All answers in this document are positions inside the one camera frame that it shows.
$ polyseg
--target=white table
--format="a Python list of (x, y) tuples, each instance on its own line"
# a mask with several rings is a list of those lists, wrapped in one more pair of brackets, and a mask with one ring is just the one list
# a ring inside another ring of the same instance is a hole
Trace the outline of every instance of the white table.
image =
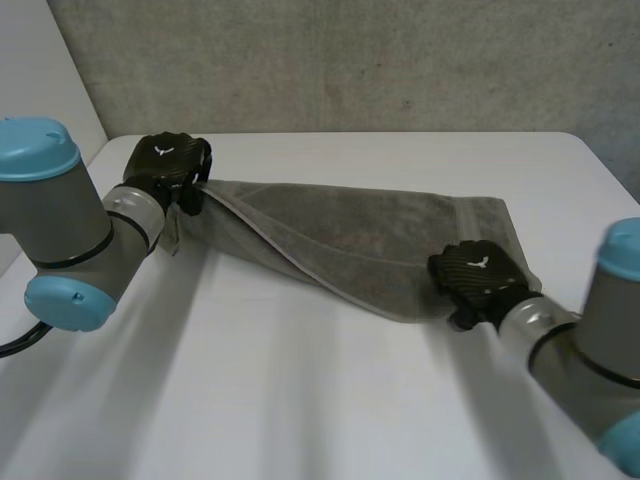
[[(90, 167), (99, 193), (139, 137)], [(578, 309), (605, 227), (638, 204), (560, 133), (206, 135), (212, 176), (493, 195), (545, 292)], [(0, 341), (31, 326), (20, 257)], [(205, 251), (156, 252), (116, 314), (0, 361), (0, 478), (618, 479), (495, 335), (402, 325)]]

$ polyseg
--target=concrete wall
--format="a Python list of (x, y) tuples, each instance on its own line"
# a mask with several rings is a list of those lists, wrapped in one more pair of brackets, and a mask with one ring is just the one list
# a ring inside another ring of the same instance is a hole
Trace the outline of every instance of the concrete wall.
[(640, 198), (638, 0), (49, 3), (111, 136), (564, 131)]

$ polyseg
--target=gray towel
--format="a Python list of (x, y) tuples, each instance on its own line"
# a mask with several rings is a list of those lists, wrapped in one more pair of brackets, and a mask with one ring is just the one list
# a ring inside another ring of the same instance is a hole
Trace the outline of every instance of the gray towel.
[(427, 273), (427, 258), (462, 240), (487, 239), (530, 279), (507, 207), (495, 198), (298, 184), (212, 180), (203, 211), (167, 216), (160, 245), (175, 252), (190, 235), (399, 322), (452, 311)]

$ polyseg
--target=white wall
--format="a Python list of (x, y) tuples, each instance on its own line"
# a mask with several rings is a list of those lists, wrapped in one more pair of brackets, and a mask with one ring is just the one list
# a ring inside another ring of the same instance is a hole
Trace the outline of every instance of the white wall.
[[(107, 142), (45, 0), (0, 0), (0, 116), (22, 115), (64, 123), (86, 163)], [(19, 252), (0, 236), (0, 274)]]

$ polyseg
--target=black cable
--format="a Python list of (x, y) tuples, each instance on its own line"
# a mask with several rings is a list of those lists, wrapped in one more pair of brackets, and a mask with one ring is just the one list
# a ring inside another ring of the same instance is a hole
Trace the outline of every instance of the black cable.
[(15, 355), (26, 348), (29, 348), (34, 343), (42, 339), (51, 330), (51, 325), (38, 322), (38, 324), (29, 330), (27, 333), (19, 338), (16, 338), (12, 342), (0, 345), (0, 358)]

